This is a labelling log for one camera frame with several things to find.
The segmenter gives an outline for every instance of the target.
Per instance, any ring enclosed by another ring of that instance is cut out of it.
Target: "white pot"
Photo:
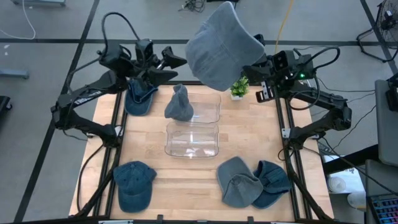
[[[232,99],[232,100],[242,100],[243,97],[240,97],[240,96],[233,96],[233,95],[231,94],[231,99]]]

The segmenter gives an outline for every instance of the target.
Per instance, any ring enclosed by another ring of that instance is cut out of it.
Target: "denim cap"
[[[217,168],[217,179],[223,193],[222,201],[232,207],[247,207],[262,192],[260,180],[238,156]]]
[[[165,118],[177,121],[190,121],[193,117],[193,107],[189,103],[188,90],[183,84],[173,87],[174,95],[164,111]]]
[[[147,86],[140,83],[139,80],[130,80],[128,84],[129,88],[126,92],[126,98],[124,102],[124,109],[127,113],[134,116],[144,116],[149,112],[154,92],[157,91],[157,87]]]
[[[140,212],[146,209],[152,196],[152,181],[156,171],[143,162],[134,161],[116,167],[113,178],[118,185],[120,209]]]
[[[264,190],[253,202],[256,208],[268,208],[291,188],[289,178],[283,168],[268,161],[259,161],[257,170],[253,172],[258,177]]]
[[[245,30],[232,3],[226,1],[188,41],[185,54],[194,77],[225,91],[239,80],[243,66],[264,55],[264,46]]]

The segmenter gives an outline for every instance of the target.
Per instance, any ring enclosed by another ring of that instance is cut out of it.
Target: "white cable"
[[[25,0],[22,0],[22,8],[23,8],[23,10],[24,10],[24,14],[25,14],[26,20],[27,20],[27,22],[29,23],[30,28],[32,28],[32,30],[33,30],[33,37],[32,37],[32,38],[27,38],[27,37],[16,37],[16,36],[13,36],[13,35],[10,35],[10,34],[6,33],[6,32],[3,31],[2,29],[0,29],[0,31],[1,31],[3,34],[5,34],[5,35],[7,35],[7,36],[9,36],[9,37],[15,38],[15,39],[20,39],[20,40],[33,40],[33,39],[36,37],[36,30],[33,28],[32,24],[30,23],[29,18],[27,17],[26,10],[25,10]]]

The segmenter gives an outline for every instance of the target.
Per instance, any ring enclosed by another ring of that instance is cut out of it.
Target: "yellow cable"
[[[288,16],[289,16],[290,10],[292,9],[293,2],[294,2],[294,0],[290,0],[289,8],[287,9],[285,19],[284,19],[284,21],[282,22],[282,25],[281,25],[280,28],[279,28],[279,33],[278,33],[278,37],[276,38],[276,44],[275,44],[275,54],[276,54],[277,51],[278,51],[278,42],[279,42],[279,38],[280,38],[280,35],[281,35],[281,33],[282,33],[282,29],[284,28],[284,25],[285,25],[285,23],[286,23],[286,20],[287,20],[287,18],[288,18]]]

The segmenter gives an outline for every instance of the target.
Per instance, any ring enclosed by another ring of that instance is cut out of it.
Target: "transparent plastic bin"
[[[188,93],[193,107],[193,117],[188,122],[214,123],[220,119],[221,96],[219,94]]]
[[[170,122],[167,125],[165,152],[170,156],[177,157],[217,156],[217,124]]]

